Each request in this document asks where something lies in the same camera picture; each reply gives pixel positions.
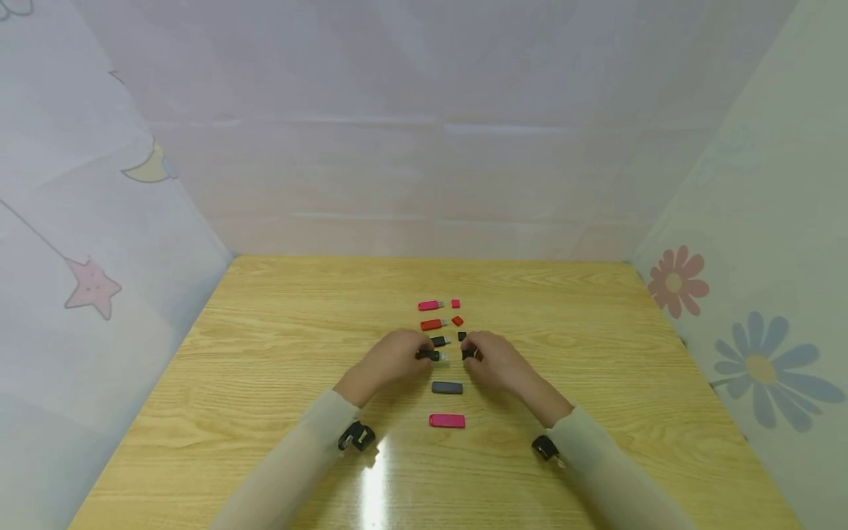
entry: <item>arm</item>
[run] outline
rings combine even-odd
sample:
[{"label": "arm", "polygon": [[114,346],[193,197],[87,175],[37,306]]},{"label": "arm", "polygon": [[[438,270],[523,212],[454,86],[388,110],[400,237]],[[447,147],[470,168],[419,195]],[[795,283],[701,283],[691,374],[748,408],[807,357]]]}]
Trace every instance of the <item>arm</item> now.
[{"label": "arm", "polygon": [[342,455],[338,439],[380,388],[427,371],[418,349],[432,349],[423,333],[399,330],[386,335],[306,410],[300,423],[227,500],[210,530],[265,530],[287,527],[299,507]]},{"label": "arm", "polygon": [[603,427],[545,381],[504,338],[470,333],[463,349],[477,348],[466,369],[481,384],[513,393],[547,429],[604,518],[618,530],[688,530],[695,524]]}]

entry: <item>yellow crescent moon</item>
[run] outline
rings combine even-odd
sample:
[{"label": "yellow crescent moon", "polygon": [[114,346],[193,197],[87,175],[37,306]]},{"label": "yellow crescent moon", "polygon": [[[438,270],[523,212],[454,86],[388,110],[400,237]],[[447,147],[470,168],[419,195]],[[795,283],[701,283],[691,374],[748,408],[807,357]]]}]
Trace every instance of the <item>yellow crescent moon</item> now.
[{"label": "yellow crescent moon", "polygon": [[166,178],[176,178],[176,173],[170,167],[162,146],[155,139],[150,156],[136,167],[124,170],[123,173],[139,182],[162,182]]}]

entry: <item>pink flower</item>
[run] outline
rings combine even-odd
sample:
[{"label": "pink flower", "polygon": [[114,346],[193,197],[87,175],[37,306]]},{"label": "pink flower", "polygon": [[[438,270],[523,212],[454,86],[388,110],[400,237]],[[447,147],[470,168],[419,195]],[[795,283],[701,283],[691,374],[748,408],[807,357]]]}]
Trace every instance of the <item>pink flower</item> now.
[{"label": "pink flower", "polygon": [[671,249],[662,253],[658,267],[650,270],[648,292],[654,297],[660,309],[668,306],[668,314],[680,318],[680,303],[692,315],[700,315],[700,307],[692,298],[703,298],[710,293],[710,286],[695,276],[704,270],[704,256],[693,255],[689,260],[689,247],[681,245],[678,255]]}]

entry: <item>fabric wall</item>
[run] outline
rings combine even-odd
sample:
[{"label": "fabric wall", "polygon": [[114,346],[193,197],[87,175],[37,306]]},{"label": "fabric wall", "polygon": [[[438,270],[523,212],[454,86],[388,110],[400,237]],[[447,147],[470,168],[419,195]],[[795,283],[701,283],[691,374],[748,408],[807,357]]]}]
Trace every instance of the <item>fabric wall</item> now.
[{"label": "fabric wall", "polygon": [[237,253],[627,259],[795,0],[76,0]]},{"label": "fabric wall", "polygon": [[846,20],[800,2],[635,260],[810,530],[848,521]]},{"label": "fabric wall", "polygon": [[0,527],[65,528],[230,253],[67,0],[0,1]]}]

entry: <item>gray usb flash drive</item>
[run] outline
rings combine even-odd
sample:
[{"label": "gray usb flash drive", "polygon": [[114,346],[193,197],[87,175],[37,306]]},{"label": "gray usb flash drive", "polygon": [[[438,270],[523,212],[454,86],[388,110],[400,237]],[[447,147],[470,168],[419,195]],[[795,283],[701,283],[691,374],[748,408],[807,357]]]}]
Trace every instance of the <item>gray usb flash drive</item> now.
[{"label": "gray usb flash drive", "polygon": [[461,382],[433,381],[433,393],[462,393]]}]

